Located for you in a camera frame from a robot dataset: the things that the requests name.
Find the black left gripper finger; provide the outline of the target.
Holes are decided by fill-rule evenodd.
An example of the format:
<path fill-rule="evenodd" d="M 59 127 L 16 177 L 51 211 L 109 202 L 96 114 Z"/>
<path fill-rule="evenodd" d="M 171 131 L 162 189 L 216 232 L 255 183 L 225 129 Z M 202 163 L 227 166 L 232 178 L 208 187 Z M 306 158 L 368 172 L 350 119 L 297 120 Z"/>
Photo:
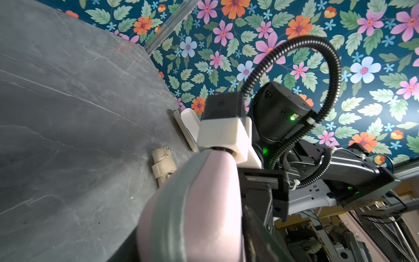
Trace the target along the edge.
<path fill-rule="evenodd" d="M 242 211 L 244 255 L 247 262 L 295 261 L 287 254 L 287 248 L 278 243 L 252 209 L 244 206 Z"/>

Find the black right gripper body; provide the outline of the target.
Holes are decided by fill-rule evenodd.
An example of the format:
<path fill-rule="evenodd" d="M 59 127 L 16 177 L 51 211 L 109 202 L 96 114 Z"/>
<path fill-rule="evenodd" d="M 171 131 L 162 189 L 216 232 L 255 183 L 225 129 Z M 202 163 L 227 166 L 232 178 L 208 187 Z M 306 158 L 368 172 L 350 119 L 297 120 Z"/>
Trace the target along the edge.
<path fill-rule="evenodd" d="M 261 176 L 283 179 L 292 171 L 279 161 L 293 147 L 286 143 L 312 114 L 312 107 L 303 98 L 277 82 L 267 83 L 255 94 L 248 117 L 252 120 L 252 146 L 262 163 Z M 275 215 L 287 217 L 285 183 L 280 181 L 265 193 L 258 187 L 267 187 L 266 182 L 253 182 L 252 186 L 247 203 L 265 226 L 273 225 Z"/>

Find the pink-edged grey case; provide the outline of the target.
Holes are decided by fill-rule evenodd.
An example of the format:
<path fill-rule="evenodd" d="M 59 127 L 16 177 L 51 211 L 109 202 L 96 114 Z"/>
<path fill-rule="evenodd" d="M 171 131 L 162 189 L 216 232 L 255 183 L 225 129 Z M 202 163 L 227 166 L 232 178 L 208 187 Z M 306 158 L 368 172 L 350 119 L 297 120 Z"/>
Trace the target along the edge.
<path fill-rule="evenodd" d="M 144 207 L 136 237 L 143 262 L 243 262 L 232 154 L 205 150 L 180 167 Z"/>

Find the white case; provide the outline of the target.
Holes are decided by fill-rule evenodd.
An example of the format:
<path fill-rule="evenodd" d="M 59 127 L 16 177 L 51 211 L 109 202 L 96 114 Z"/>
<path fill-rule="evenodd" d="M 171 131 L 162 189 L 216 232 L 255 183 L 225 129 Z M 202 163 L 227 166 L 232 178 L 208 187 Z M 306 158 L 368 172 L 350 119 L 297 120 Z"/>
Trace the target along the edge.
<path fill-rule="evenodd" d="M 198 152 L 197 138 L 200 129 L 200 120 L 193 109 L 187 108 L 183 111 L 175 110 L 173 116 L 178 123 L 190 149 L 193 152 Z"/>

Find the beige black striped umbrella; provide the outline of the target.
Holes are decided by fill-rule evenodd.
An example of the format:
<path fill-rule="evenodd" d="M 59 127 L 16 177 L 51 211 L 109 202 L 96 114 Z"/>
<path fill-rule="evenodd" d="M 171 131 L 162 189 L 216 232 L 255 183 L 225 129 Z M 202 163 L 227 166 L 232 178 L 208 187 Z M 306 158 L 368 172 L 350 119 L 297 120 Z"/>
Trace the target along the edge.
<path fill-rule="evenodd" d="M 172 150 L 168 147 L 160 147 L 152 152 L 154 165 L 152 171 L 158 186 L 161 187 L 176 172 L 177 166 L 172 158 Z"/>

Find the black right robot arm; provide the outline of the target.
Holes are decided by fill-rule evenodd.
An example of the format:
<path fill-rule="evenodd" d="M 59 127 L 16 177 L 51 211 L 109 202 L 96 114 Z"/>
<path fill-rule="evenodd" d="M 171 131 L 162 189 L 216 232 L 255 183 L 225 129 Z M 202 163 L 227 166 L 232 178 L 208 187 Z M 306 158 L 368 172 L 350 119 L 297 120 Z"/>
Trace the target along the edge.
<path fill-rule="evenodd" d="M 321 145 L 300 140 L 289 146 L 268 168 L 274 150 L 283 145 L 315 115 L 312 107 L 281 84 L 266 84 L 240 117 L 249 117 L 251 146 L 258 168 L 239 169 L 244 207 L 252 210 L 267 227 L 275 219 L 323 206 L 338 205 L 346 210 L 372 203 L 397 184 L 393 172 L 376 167 L 367 158 L 365 146 L 340 147 L 329 135 Z"/>

